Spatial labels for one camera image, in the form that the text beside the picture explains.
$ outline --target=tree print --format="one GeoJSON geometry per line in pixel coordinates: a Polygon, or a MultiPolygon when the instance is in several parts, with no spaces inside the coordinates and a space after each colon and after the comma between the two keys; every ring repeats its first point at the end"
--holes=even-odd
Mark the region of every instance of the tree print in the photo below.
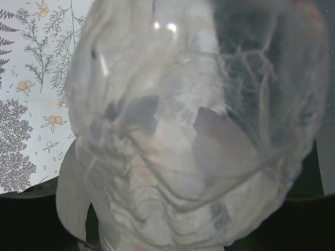
{"type": "Polygon", "coordinates": [[[53,55],[44,52],[45,48],[49,46],[48,37],[44,37],[41,40],[37,39],[38,26],[36,20],[34,18],[28,20],[29,17],[30,14],[22,8],[16,13],[16,18],[28,30],[21,33],[23,38],[31,42],[31,44],[25,46],[24,51],[32,53],[38,63],[38,65],[34,65],[33,63],[26,64],[25,67],[34,73],[37,82],[41,85],[40,91],[42,91],[44,76],[46,73],[51,72],[51,66],[54,64],[53,55]]]}
{"type": "Polygon", "coordinates": [[[28,121],[20,120],[26,111],[17,100],[0,100],[0,186],[7,192],[29,187],[29,177],[36,172],[29,156],[20,152],[32,132],[28,121]]]}
{"type": "MultiPolygon", "coordinates": [[[[0,19],[11,19],[14,17],[14,13],[10,13],[7,12],[3,9],[0,10],[0,19]]],[[[1,32],[16,32],[18,31],[18,29],[14,29],[2,22],[0,22],[0,31],[1,32]]],[[[14,41],[9,41],[8,39],[2,38],[0,37],[0,46],[7,46],[7,45],[11,45],[13,44],[14,41]]],[[[6,55],[11,53],[11,50],[0,50],[0,55],[6,55]]],[[[5,69],[3,68],[3,66],[9,62],[9,59],[0,59],[0,89],[2,86],[2,77],[1,74],[3,74],[5,72],[5,69]]]]}
{"type": "Polygon", "coordinates": [[[20,152],[0,157],[0,185],[5,192],[22,191],[31,184],[30,175],[36,172],[36,166],[29,161],[29,156],[20,152]]]}
{"type": "Polygon", "coordinates": [[[85,18],[76,17],[73,14],[72,0],[70,6],[67,9],[63,9],[58,6],[58,11],[54,11],[54,14],[50,16],[49,23],[44,27],[46,34],[51,34],[52,37],[56,38],[62,31],[62,24],[72,23],[70,30],[60,35],[57,40],[58,44],[54,50],[55,57],[60,57],[61,62],[55,67],[52,72],[52,89],[56,89],[58,99],[58,107],[66,107],[65,95],[64,95],[64,80],[65,76],[70,68],[72,51],[77,46],[77,41],[81,35],[81,30],[84,26],[85,18]]]}

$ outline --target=fern pattern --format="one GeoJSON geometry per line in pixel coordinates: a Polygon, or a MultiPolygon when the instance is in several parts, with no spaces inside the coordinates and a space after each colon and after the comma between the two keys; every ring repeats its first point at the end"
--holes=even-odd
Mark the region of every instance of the fern pattern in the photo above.
{"type": "Polygon", "coordinates": [[[18,29],[11,28],[8,25],[5,25],[4,23],[0,22],[0,31],[15,32],[18,31],[18,29]]]}
{"type": "Polygon", "coordinates": [[[6,19],[6,18],[11,19],[11,18],[13,18],[13,17],[15,17],[14,13],[12,13],[12,12],[8,12],[8,11],[3,10],[3,9],[0,10],[0,18],[3,18],[3,19],[6,19]]]}
{"type": "MultiPolygon", "coordinates": [[[[11,19],[14,17],[14,13],[8,12],[6,10],[1,9],[0,11],[0,19],[11,19]]],[[[0,22],[0,31],[2,32],[16,32],[19,31],[18,29],[14,29],[2,22],[0,22]]],[[[0,46],[7,46],[13,44],[14,41],[10,41],[8,39],[0,37],[0,46]]],[[[11,53],[11,50],[0,50],[0,55],[6,55],[11,53]]],[[[1,74],[5,73],[5,69],[3,66],[9,62],[9,59],[0,59],[0,89],[2,87],[2,76],[1,74]]]]}

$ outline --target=orange flower print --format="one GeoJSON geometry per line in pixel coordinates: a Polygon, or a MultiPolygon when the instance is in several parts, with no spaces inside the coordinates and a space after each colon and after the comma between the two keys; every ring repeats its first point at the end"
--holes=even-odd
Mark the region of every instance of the orange flower print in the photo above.
{"type": "Polygon", "coordinates": [[[22,81],[16,87],[16,92],[23,92],[26,96],[29,96],[30,88],[33,87],[35,83],[31,83],[31,81],[22,81]]]}
{"type": "Polygon", "coordinates": [[[45,17],[47,15],[47,13],[49,12],[48,10],[48,6],[46,4],[41,4],[41,7],[40,7],[40,16],[41,17],[45,17]]]}
{"type": "Polygon", "coordinates": [[[41,126],[41,128],[51,126],[51,132],[52,132],[52,133],[54,132],[54,128],[55,128],[55,126],[57,126],[57,125],[62,126],[62,125],[64,125],[64,124],[67,123],[66,120],[63,121],[63,120],[62,120],[62,117],[59,117],[59,116],[57,116],[57,117],[56,117],[56,116],[50,116],[50,117],[48,117],[48,118],[47,118],[46,116],[44,116],[43,119],[44,119],[47,123],[43,124],[43,125],[41,126]]]}
{"type": "Polygon", "coordinates": [[[39,12],[34,13],[33,16],[37,16],[38,20],[41,20],[41,17],[45,17],[47,16],[49,9],[48,9],[48,5],[44,3],[44,0],[42,1],[41,4],[39,3],[35,3],[37,5],[37,7],[39,7],[39,12]]]}

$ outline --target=wallpaper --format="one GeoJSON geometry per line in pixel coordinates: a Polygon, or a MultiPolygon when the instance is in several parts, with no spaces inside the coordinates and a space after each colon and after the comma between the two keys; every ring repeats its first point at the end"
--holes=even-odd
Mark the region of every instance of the wallpaper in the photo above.
{"type": "Polygon", "coordinates": [[[0,7],[0,193],[58,175],[74,140],[64,80],[92,0],[0,7]]]}

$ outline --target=plastic bag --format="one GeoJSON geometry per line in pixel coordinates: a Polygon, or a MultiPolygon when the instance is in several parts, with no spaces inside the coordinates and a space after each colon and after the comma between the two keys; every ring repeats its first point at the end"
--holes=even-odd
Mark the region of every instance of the plastic bag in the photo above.
{"type": "Polygon", "coordinates": [[[254,230],[301,171],[327,81],[311,1],[97,0],[65,94],[104,250],[220,250],[254,230]]]}

